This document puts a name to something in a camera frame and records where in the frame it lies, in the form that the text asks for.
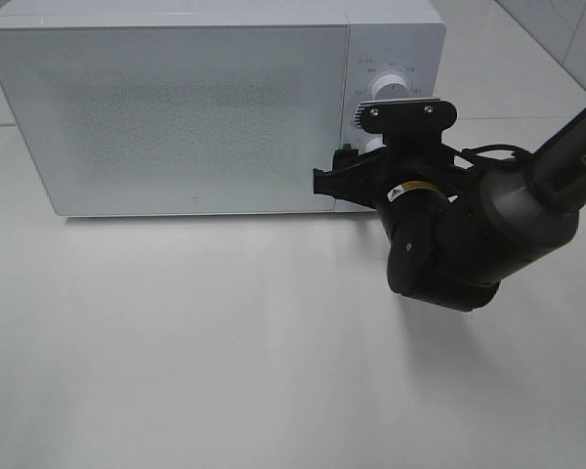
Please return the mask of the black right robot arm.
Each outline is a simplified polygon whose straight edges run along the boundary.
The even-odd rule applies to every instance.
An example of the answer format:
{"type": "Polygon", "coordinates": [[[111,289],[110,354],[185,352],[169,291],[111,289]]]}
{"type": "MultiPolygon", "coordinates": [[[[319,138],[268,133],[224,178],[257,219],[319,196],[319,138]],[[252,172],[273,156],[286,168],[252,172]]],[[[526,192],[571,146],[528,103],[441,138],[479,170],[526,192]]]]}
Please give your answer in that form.
{"type": "Polygon", "coordinates": [[[569,243],[586,203],[586,107],[538,150],[454,149],[457,119],[438,98],[363,102],[356,126],[378,149],[337,149],[317,194],[375,210],[390,243],[394,293],[469,312],[500,282],[569,243]]]}

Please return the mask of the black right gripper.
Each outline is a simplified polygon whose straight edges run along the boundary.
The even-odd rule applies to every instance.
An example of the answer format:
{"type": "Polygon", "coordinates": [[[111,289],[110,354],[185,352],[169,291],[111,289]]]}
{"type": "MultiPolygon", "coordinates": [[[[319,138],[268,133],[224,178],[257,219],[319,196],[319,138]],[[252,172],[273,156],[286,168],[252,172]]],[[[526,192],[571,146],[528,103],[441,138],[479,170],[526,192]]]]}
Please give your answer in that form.
{"type": "Polygon", "coordinates": [[[440,134],[384,135],[382,145],[369,151],[350,144],[337,149],[332,170],[313,170],[313,192],[376,210],[391,235],[403,220],[444,207],[461,194],[462,170],[440,134]],[[378,155],[378,162],[366,161],[378,155]]]}

